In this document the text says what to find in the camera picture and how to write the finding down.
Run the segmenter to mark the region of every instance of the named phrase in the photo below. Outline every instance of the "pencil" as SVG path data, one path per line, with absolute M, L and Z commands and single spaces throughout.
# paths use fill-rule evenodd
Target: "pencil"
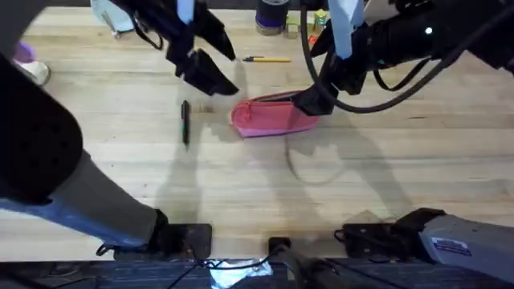
M 290 63 L 289 58 L 282 57 L 263 57 L 263 56 L 249 56 L 243 59 L 244 62 L 262 62 L 262 63 Z

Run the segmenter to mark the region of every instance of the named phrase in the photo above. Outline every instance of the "pink pouch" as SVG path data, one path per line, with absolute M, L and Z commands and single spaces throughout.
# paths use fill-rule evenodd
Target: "pink pouch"
M 297 92 L 285 92 L 245 100 L 232 109 L 232 124 L 243 137 L 277 136 L 309 130 L 316 126 L 318 116 L 306 116 L 286 99 Z

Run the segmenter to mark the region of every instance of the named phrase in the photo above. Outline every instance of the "zipper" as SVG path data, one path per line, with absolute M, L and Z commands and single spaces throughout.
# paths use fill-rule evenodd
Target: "zipper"
M 244 102 L 236 105 L 235 109 L 232 110 L 232 118 L 235 117 L 235 113 L 238 111 L 238 109 L 245 108 L 243 117 L 246 122 L 249 122 L 251 120 L 251 114 L 250 114 L 251 106 L 256 105 L 256 106 L 274 106 L 274 107 L 276 107 L 276 106 L 290 105 L 289 101 L 259 102 L 258 100 L 263 100 L 266 98 L 277 97 L 277 96 L 294 95 L 295 93 L 298 93 L 298 92 L 300 92 L 300 91 L 281 92 L 281 93 L 276 93 L 276 94 L 267 95 L 267 96 L 259 96 L 254 99 L 251 99 L 251 100 L 245 100 Z
M 279 106 L 279 105 L 289 105 L 289 101 L 270 101 L 270 102 L 259 102 L 258 100 L 265 100 L 266 98 L 272 98 L 272 97 L 279 97 L 279 96 L 286 96 L 286 95 L 294 95 L 300 91 L 293 91 L 293 92 L 281 92 L 276 93 L 272 95 L 267 96 L 259 96 L 251 100 L 247 100 L 245 102 L 248 102 L 250 105 L 259 105 L 259 106 Z

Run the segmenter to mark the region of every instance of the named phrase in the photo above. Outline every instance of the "wooden table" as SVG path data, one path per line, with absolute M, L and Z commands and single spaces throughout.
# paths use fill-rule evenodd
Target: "wooden table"
M 171 222 L 211 223 L 213 257 L 264 255 L 276 235 L 309 254 L 342 254 L 332 232 L 344 222 L 397 218 L 422 206 L 514 226 L 511 75 L 464 55 L 395 109 L 336 110 L 317 129 L 288 136 L 288 145 L 284 137 L 243 140 L 230 126 L 235 103 L 312 81 L 299 39 L 258 35 L 253 11 L 215 14 L 239 57 L 292 62 L 232 63 L 198 40 L 241 88 L 210 98 L 175 78 L 163 52 L 135 34 L 113 39 L 86 8 L 49 8 L 25 38 L 51 67 L 46 89 L 76 116 L 98 166 Z M 398 82 L 411 67 L 385 78 Z M 357 105 L 390 97 L 373 77 L 360 96 L 341 94 Z M 180 134 L 184 99 L 194 109 L 188 153 Z M 99 240 L 26 215 L 1 212 L 0 236 L 2 261 L 98 259 Z

